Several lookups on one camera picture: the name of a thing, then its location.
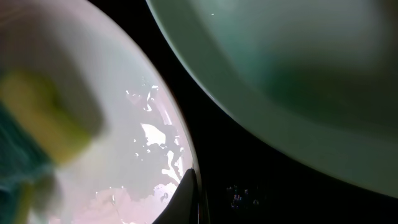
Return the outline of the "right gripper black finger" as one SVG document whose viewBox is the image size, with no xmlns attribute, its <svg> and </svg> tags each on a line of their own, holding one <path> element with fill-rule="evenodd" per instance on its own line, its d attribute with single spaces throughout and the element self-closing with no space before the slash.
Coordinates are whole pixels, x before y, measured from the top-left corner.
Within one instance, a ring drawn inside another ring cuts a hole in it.
<svg viewBox="0 0 398 224">
<path fill-rule="evenodd" d="M 198 224 L 198 184 L 196 173 L 188 169 L 164 211 L 153 224 Z"/>
</svg>

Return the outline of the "white plate with stain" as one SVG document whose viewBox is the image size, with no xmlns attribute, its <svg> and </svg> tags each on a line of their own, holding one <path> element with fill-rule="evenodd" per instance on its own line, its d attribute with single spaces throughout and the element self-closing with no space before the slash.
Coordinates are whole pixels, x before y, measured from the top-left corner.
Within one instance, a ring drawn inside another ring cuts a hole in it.
<svg viewBox="0 0 398 224">
<path fill-rule="evenodd" d="M 90 98 L 103 124 L 56 168 L 63 200 L 28 223 L 152 223 L 193 167 L 190 136 L 161 76 L 117 23 L 88 1 L 2 1 L 1 72 L 49 77 L 66 107 Z"/>
</svg>

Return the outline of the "green yellow sponge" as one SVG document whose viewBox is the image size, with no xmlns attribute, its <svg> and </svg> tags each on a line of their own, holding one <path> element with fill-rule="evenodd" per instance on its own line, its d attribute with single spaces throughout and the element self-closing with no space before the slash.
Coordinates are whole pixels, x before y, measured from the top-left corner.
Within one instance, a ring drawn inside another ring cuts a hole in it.
<svg viewBox="0 0 398 224">
<path fill-rule="evenodd" d="M 59 212 L 55 170 L 81 154 L 103 124 L 90 98 L 79 106 L 83 113 L 73 114 L 45 75 L 1 72 L 1 223 Z"/>
</svg>

